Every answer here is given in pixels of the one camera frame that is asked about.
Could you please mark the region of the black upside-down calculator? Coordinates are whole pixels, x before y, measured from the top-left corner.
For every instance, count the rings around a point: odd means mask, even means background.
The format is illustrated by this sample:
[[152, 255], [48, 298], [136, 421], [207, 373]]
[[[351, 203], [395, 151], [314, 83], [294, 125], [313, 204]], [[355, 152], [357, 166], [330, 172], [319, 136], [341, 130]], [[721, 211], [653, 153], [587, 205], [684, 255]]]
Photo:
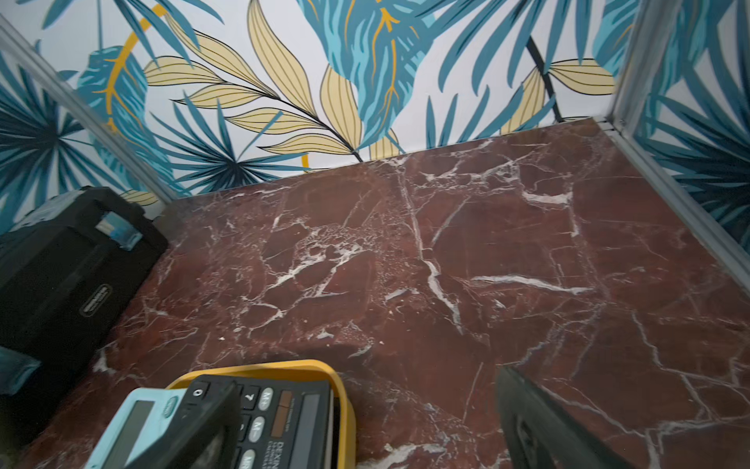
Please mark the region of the black upside-down calculator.
[[198, 420], [198, 408], [230, 385], [239, 402], [226, 468], [335, 468], [339, 405], [326, 380], [289, 381], [204, 373], [184, 390], [169, 428]]

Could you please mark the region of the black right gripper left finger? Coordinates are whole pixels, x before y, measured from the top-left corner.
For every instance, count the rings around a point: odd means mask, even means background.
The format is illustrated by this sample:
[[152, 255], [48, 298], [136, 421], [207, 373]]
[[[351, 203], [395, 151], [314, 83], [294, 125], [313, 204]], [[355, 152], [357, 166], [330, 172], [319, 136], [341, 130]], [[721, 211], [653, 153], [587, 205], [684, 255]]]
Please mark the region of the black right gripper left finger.
[[230, 468], [240, 428], [236, 383], [217, 390], [128, 464], [130, 468]]

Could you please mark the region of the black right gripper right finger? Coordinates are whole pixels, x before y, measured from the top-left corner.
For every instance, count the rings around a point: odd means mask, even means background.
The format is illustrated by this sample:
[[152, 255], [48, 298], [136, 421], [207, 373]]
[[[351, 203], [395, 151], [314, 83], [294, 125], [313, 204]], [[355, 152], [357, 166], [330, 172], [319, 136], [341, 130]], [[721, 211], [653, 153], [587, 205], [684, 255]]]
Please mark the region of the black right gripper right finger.
[[500, 425], [513, 467], [632, 466], [517, 369], [498, 367], [495, 387]]

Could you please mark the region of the yellow plastic tray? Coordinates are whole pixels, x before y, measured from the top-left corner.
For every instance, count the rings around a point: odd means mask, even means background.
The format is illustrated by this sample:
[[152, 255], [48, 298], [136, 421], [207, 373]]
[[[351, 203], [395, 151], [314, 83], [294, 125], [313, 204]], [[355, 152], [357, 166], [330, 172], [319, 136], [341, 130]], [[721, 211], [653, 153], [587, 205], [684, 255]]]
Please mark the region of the yellow plastic tray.
[[166, 389], [188, 388], [199, 375], [203, 374], [296, 382], [312, 382], [326, 379], [331, 385], [333, 394], [338, 400], [340, 407], [339, 428], [334, 432], [334, 435], [338, 437], [336, 467], [347, 469], [357, 467], [357, 461], [355, 461], [355, 457], [357, 456], [357, 420], [355, 420], [355, 410], [349, 400], [341, 377], [327, 363], [318, 360], [297, 360], [203, 369], [203, 371], [192, 371], [183, 374], [172, 381]]

